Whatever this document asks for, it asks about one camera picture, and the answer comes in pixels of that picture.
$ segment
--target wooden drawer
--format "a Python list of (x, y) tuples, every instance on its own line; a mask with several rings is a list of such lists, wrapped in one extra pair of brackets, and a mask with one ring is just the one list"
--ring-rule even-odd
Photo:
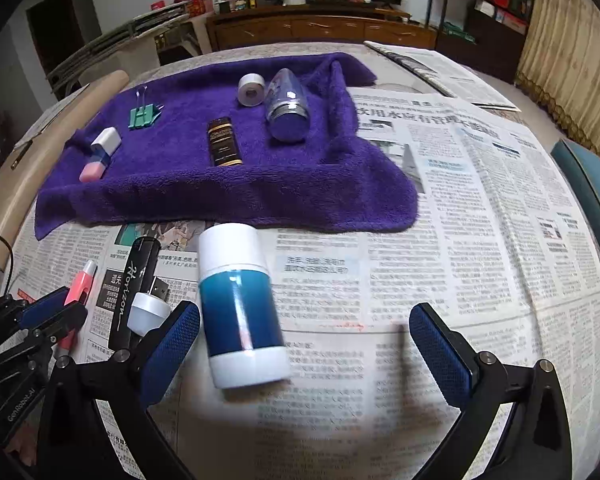
[(359, 40), (365, 37), (365, 20), (348, 16), (308, 16), (291, 21), (291, 32), (297, 40)]
[(274, 43), (291, 40), (289, 19), (245, 20), (238, 25), (218, 25), (216, 27), (218, 48), (235, 48), (252, 44)]
[(417, 25), (402, 23), (367, 23), (365, 25), (365, 40), (377, 41), (418, 48), (433, 48), (436, 33)]

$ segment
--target blue gripper pad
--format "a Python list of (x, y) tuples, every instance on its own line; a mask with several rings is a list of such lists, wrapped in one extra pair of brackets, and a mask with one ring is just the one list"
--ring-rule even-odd
[(469, 370), (419, 304), (409, 315), (409, 332), (446, 402), (462, 410), (471, 396)]
[(64, 300), (69, 294), (69, 289), (65, 286), (57, 288), (46, 296), (43, 296), (22, 313), (18, 322), (20, 328), (36, 328), (43, 324), (47, 319), (52, 318), (64, 308)]
[(200, 311), (195, 303), (189, 302), (142, 367), (138, 397), (144, 409), (162, 400), (199, 331)]

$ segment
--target metal screw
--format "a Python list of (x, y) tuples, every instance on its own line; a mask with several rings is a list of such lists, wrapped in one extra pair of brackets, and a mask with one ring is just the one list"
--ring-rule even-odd
[(69, 361), (70, 357), (68, 355), (63, 355), (56, 361), (56, 366), (58, 368), (65, 368), (69, 364)]
[(482, 361), (486, 365), (492, 365), (494, 364), (494, 362), (497, 361), (496, 356), (493, 355), (491, 352), (480, 352), (478, 354), (478, 357), (480, 358), (480, 361)]
[(547, 361), (546, 359), (540, 359), (540, 367), (545, 372), (553, 372), (554, 366), (551, 364), (551, 361)]
[(129, 350), (127, 350), (126, 348), (122, 348), (122, 349), (118, 350), (115, 354), (113, 354), (113, 360), (117, 361), (119, 363), (123, 363), (127, 359), (129, 359), (130, 355), (131, 355), (131, 352)]

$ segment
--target pink pen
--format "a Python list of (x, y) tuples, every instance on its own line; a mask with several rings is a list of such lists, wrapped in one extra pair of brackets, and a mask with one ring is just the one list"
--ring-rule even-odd
[[(98, 266), (92, 260), (87, 260), (84, 264), (84, 268), (75, 275), (74, 280), (71, 283), (69, 293), (66, 295), (64, 304), (67, 305), (72, 301), (80, 301), (82, 304), (87, 302), (89, 297), (89, 291), (93, 284), (93, 276), (96, 273)], [(71, 330), (66, 337), (62, 338), (58, 343), (58, 357), (62, 355), (68, 355), (71, 346), (74, 344), (75, 330)]]

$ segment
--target folded newspaper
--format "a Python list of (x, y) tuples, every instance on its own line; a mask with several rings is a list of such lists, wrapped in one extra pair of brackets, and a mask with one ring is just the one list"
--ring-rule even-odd
[(518, 107), (462, 65), (435, 50), (365, 41), (365, 45), (429, 83), (442, 95), (476, 106), (519, 112)]
[[(459, 413), (402, 330), (412, 306), (428, 301), (477, 350), (555, 364), (574, 478), (586, 478), (600, 456), (600, 260), (567, 183), (520, 124), (459, 99), (350, 91), (359, 135), (416, 183), (417, 222), (390, 234), (261, 230), (292, 380), (216, 390), (201, 335), (150, 409), (154, 420), (202, 480), (411, 478)], [(14, 247), (12, 294), (39, 298), (88, 258), (98, 262), (78, 362), (111, 355), (112, 311), (137, 236), (160, 240), (155, 273), (170, 304), (196, 299), (208, 224), (65, 224), (39, 242), (33, 211)], [(486, 466), (509, 408), (467, 478)], [(100, 411), (123, 466), (141, 478), (106, 402)]]

